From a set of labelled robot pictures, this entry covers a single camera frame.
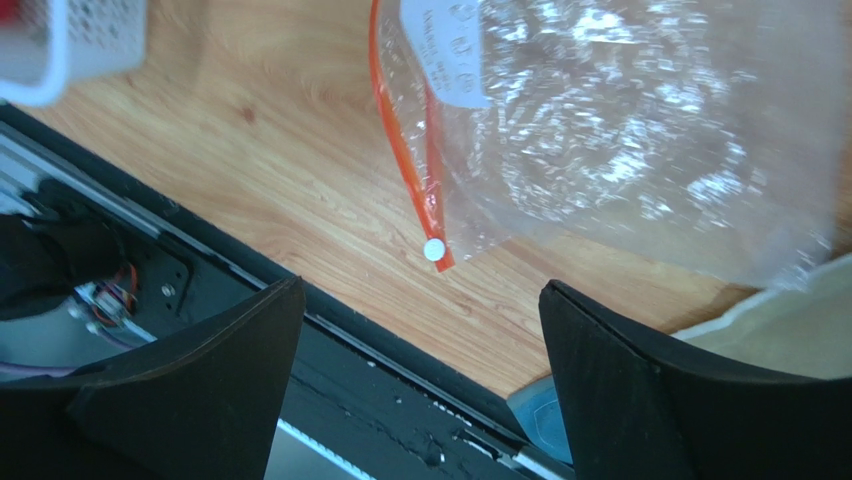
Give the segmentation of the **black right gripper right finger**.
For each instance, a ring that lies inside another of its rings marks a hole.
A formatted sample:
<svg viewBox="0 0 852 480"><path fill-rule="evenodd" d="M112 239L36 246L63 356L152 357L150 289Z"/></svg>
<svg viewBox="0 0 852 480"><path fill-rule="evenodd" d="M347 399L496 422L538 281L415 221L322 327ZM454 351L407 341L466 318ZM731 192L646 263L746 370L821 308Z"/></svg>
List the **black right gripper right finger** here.
<svg viewBox="0 0 852 480"><path fill-rule="evenodd" d="M849 379L710 353L558 280L539 313L578 478L850 477Z"/></svg>

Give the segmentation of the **clear zip top bag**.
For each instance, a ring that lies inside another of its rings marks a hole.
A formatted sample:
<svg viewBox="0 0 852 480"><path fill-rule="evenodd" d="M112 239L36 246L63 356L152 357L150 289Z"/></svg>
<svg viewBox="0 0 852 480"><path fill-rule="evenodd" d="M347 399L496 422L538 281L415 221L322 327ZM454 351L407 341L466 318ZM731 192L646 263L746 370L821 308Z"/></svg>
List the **clear zip top bag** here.
<svg viewBox="0 0 852 480"><path fill-rule="evenodd" d="M447 270L570 233L796 288L833 248L846 1L376 1L386 135Z"/></svg>

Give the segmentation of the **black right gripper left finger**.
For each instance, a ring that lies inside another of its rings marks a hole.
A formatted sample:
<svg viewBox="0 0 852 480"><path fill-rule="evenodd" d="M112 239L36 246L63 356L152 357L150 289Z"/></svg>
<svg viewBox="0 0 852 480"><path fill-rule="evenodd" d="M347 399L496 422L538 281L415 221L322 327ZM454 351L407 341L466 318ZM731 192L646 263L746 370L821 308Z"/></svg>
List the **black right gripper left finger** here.
<svg viewBox="0 0 852 480"><path fill-rule="evenodd" d="M260 479L305 313L277 282L69 375L1 386L5 479Z"/></svg>

